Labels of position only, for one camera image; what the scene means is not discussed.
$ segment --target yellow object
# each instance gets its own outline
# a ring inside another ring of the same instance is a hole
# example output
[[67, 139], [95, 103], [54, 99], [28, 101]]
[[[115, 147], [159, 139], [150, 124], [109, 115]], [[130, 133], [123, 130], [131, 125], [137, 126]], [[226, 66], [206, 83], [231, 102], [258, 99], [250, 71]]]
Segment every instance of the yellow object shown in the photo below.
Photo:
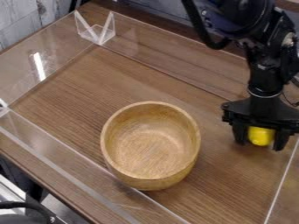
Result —
[[249, 140], [254, 145], [258, 146], [269, 146], [275, 140], [275, 130], [274, 129], [263, 129], [259, 127], [249, 128]]

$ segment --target wooden table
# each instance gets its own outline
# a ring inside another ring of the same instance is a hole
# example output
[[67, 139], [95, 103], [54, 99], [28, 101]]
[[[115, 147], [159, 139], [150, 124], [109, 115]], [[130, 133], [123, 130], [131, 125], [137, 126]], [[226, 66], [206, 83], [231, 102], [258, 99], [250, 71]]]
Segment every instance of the wooden table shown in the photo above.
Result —
[[[90, 22], [109, 14], [97, 3], [86, 4], [81, 11]], [[226, 99], [235, 100], [246, 95], [246, 61], [230, 53], [214, 52], [197, 42], [187, 45], [183, 40], [178, 36], [181, 58], [175, 63], [187, 60], [186, 67], [178, 69], [197, 71], [193, 77], [186, 79], [171, 70], [161, 72], [94, 45], [12, 108], [87, 158], [70, 161], [55, 145], [47, 146], [44, 152], [97, 192], [107, 186], [105, 179], [93, 172], [93, 165], [106, 167], [99, 135], [114, 112], [142, 101], [163, 101], [181, 106], [201, 125], [199, 161], [181, 184], [146, 194], [190, 223], [263, 223], [295, 138], [279, 153], [234, 143], [231, 128], [221, 121], [221, 104]], [[195, 55], [199, 59], [191, 63]], [[166, 61], [173, 58], [171, 54], [163, 56]], [[0, 139], [3, 155], [91, 222], [111, 223], [114, 217], [114, 223], [127, 223], [74, 184], [74, 179], [66, 178], [3, 134]], [[289, 211], [277, 223], [289, 223], [294, 218], [295, 211]], [[162, 217], [159, 222], [175, 223], [170, 217]]]

